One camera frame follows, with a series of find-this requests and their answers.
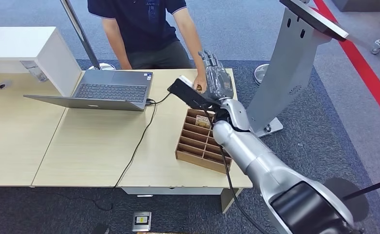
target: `laptop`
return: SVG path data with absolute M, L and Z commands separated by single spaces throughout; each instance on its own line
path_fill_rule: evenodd
M 68 108 L 144 111 L 152 76 L 152 72 L 87 70 L 72 97 L 24 97 Z

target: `gray carpet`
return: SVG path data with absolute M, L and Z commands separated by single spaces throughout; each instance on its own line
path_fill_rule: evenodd
M 87 60 L 79 60 L 85 69 Z M 119 67 L 117 61 L 110 62 Z M 257 86 L 252 71 L 262 61 L 225 60 L 233 68 L 239 100 L 247 105 Z M 343 129 L 329 97 L 313 71 L 309 87 L 278 118 L 285 128 L 263 141 L 287 165 L 311 179 L 323 182 L 334 176 L 343 177 L 361 186 L 371 182 Z M 155 196 L 137 198 L 117 189 L 99 204 L 110 212 L 97 209 L 85 200 L 68 200 L 82 196 L 96 198 L 109 189 L 101 188 L 0 188 L 0 234 L 88 234 L 97 223 L 109 224 L 113 233 L 131 233 L 133 211 L 153 212 L 152 231 L 182 233 L 258 233 L 232 206 L 220 213 L 219 196 Z M 368 234 L 380 234 L 380 199 L 377 192 L 368 196 L 369 217 L 358 226 Z M 255 189 L 244 190 L 240 201 L 246 212 L 275 233 L 269 223 L 263 202 Z

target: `robot finger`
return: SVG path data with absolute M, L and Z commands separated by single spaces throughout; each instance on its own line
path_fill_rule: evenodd
M 208 50 L 204 50 L 204 52 L 207 54 L 207 56 L 209 57 L 209 60 L 210 60 L 210 64 L 212 66 L 217 66 L 217 63 L 214 62 L 214 59 L 213 59 L 213 55 L 211 54 L 210 51 Z
M 203 60 L 203 63 L 204 63 L 204 67 L 209 67 L 211 66 L 211 63 L 210 63 L 210 60 L 209 60 L 209 57 L 203 52 L 203 51 L 199 51 L 199 56 L 202 58 Z
M 216 54 L 213 54 L 213 61 L 215 64 L 217 64 L 218 67 L 223 68 L 223 64 L 217 59 Z

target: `small box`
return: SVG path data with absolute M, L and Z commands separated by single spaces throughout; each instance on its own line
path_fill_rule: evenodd
M 196 125 L 197 116 L 206 116 L 203 111 L 189 109 L 176 148 L 176 158 L 217 172 L 226 173 L 219 144 L 213 138 L 212 126 L 204 128 Z M 225 153 L 230 170 L 231 157 Z

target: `desk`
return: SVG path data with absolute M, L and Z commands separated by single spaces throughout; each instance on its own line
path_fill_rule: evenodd
M 0 74 L 0 186 L 30 186 L 64 113 L 23 94 L 59 95 L 51 82 L 40 83 L 30 74 Z
M 153 72 L 150 98 L 156 101 L 168 93 L 167 87 L 180 75 L 189 79 L 196 76 L 193 69 Z M 175 158 L 187 109 L 174 95 L 157 105 L 153 123 L 118 186 L 128 194 L 222 194 L 223 199 L 229 200 L 226 207 L 231 199 L 224 190 L 228 187 L 225 174 Z M 32 185 L 114 186 L 152 111 L 152 106 L 144 112 L 67 109 Z M 230 176 L 235 188 L 252 187 L 235 163 Z

